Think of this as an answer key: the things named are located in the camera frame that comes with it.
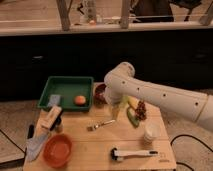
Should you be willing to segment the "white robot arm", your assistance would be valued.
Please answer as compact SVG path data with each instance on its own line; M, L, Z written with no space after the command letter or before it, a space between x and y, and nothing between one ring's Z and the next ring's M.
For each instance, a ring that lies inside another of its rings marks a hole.
M213 132L213 95L138 80L134 75L135 68L129 62L121 62L105 75L104 98L108 104L120 103L124 95L132 96Z

